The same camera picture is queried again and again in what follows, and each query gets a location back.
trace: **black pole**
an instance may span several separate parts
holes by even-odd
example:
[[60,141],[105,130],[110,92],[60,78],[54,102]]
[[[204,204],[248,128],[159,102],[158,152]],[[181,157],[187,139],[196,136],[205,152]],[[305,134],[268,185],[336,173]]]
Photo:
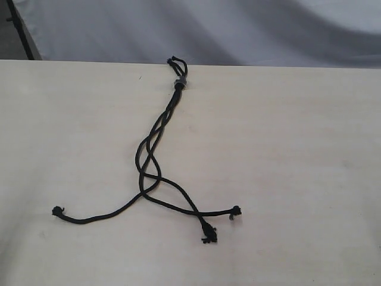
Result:
[[30,49],[28,40],[26,38],[24,29],[23,29],[23,24],[20,20],[20,17],[17,14],[16,7],[14,6],[14,3],[12,0],[7,0],[7,4],[11,11],[11,17],[7,18],[7,22],[13,22],[13,25],[17,30],[18,37],[20,37],[21,43],[23,44],[28,60],[34,60],[35,58],[32,54],[32,50]]

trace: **light wood surface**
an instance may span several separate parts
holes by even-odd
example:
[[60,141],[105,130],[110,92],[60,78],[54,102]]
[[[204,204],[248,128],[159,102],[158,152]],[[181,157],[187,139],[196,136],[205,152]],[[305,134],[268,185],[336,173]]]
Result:
[[[0,285],[381,285],[381,71],[192,66],[157,149],[199,222],[145,200],[134,155],[167,66],[0,61]],[[155,197],[187,207],[162,185]]]

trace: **gray fabric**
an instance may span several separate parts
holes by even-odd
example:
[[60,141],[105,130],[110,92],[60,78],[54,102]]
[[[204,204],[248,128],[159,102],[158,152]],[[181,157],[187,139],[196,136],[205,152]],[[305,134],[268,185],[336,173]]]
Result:
[[379,67],[379,0],[15,0],[43,59]]

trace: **black rope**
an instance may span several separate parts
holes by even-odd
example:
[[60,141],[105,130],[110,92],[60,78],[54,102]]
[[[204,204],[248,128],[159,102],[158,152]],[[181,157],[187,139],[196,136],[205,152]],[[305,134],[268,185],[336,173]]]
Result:
[[[135,165],[136,168],[139,171],[139,190],[140,193],[138,193],[136,196],[134,196],[127,204],[125,204],[123,207],[120,209],[117,209],[116,211],[109,213],[109,214],[103,214],[101,216],[93,216],[89,217],[87,219],[74,219],[72,217],[64,215],[63,211],[65,210],[64,208],[61,207],[54,207],[52,210],[52,214],[54,216],[59,217],[60,219],[63,219],[67,222],[75,223],[78,225],[85,225],[87,223],[91,222],[96,222],[97,220],[103,220],[103,219],[109,219],[114,216],[119,215],[121,212],[125,211],[128,209],[135,201],[137,201],[140,197],[144,197],[147,200],[157,203],[161,206],[167,207],[169,209],[175,210],[180,213],[184,213],[187,215],[191,216],[196,216],[198,220],[201,223],[202,230],[204,232],[204,235],[206,236],[205,238],[202,239],[204,243],[216,243],[217,242],[217,233],[216,229],[213,228],[209,223],[207,223],[204,219],[206,216],[221,216],[221,215],[229,215],[229,219],[233,220],[234,216],[241,215],[241,209],[238,206],[234,206],[231,209],[228,210],[222,210],[222,211],[217,211],[217,212],[200,212],[194,202],[191,200],[191,198],[188,196],[187,192],[179,186],[177,183],[165,178],[161,174],[161,169],[159,166],[159,163],[157,162],[155,156],[154,156],[154,151],[157,148],[157,145],[163,136],[164,133],[164,128],[172,118],[174,109],[180,102],[181,96],[182,96],[182,91],[186,86],[186,77],[188,75],[188,67],[185,63],[185,61],[172,57],[167,60],[168,64],[173,68],[174,72],[178,75],[178,79],[174,83],[174,93],[173,96],[168,103],[167,107],[165,108],[164,112],[161,113],[159,118],[156,120],[154,123],[150,133],[146,138],[143,139],[143,141],[139,144],[138,150],[136,151],[135,155]],[[182,63],[184,66],[184,70],[180,67],[179,64],[176,62]],[[140,157],[142,155],[143,150],[145,149],[147,153],[147,157],[145,161],[143,162],[143,165],[140,165]],[[156,168],[156,175],[147,173],[147,167],[150,163],[153,163],[155,168]],[[155,180],[154,183],[145,188],[144,187],[144,179],[145,178],[150,178]],[[155,188],[158,187],[160,182],[167,183],[175,189],[177,189],[185,198],[185,200],[189,203],[190,207],[192,210],[186,210],[182,209],[180,207],[174,206],[172,204],[166,203],[165,201],[158,200],[156,198],[152,198],[148,195],[149,192],[154,190]]]

